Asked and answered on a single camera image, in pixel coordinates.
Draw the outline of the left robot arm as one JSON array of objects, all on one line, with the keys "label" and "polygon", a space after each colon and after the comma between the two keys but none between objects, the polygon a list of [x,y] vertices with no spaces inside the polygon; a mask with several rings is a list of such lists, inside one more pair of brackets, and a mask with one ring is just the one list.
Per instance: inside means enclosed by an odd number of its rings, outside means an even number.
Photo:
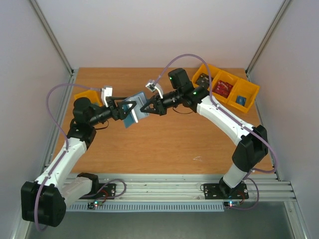
[{"label": "left robot arm", "polygon": [[97,175],[80,173],[65,185],[70,171],[88,150],[95,135],[95,125],[109,119],[124,120],[137,105],[120,97],[107,97],[106,106],[91,103],[86,97],[75,100],[73,119],[65,136],[65,143],[45,171],[33,182],[27,181],[21,188],[22,219],[37,225],[58,226],[67,207],[82,198],[96,198],[103,186]]}]

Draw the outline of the teal leather card holder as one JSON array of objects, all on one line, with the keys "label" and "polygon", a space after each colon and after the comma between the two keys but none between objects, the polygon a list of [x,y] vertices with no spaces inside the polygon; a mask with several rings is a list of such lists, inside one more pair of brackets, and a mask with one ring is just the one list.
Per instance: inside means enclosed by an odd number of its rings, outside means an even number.
[{"label": "teal leather card holder", "polygon": [[149,116],[149,113],[141,112],[141,107],[147,102],[147,98],[144,92],[139,92],[131,97],[124,99],[124,102],[135,101],[137,104],[129,112],[129,115],[123,120],[125,128],[129,128],[131,125],[138,123],[141,119]]}]

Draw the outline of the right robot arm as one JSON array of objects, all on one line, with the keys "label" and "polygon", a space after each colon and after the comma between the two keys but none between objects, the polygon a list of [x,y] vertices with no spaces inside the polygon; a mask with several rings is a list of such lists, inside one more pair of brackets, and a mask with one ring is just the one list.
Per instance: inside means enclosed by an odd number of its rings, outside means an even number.
[{"label": "right robot arm", "polygon": [[212,100],[206,88],[194,87],[183,68],[170,71],[168,76],[173,91],[164,94],[160,85],[150,80],[146,88],[156,94],[141,107],[141,112],[163,116],[169,108],[183,105],[221,129],[236,145],[232,166],[219,181],[222,197],[232,197],[242,180],[268,154],[266,129],[238,118],[217,100]]}]

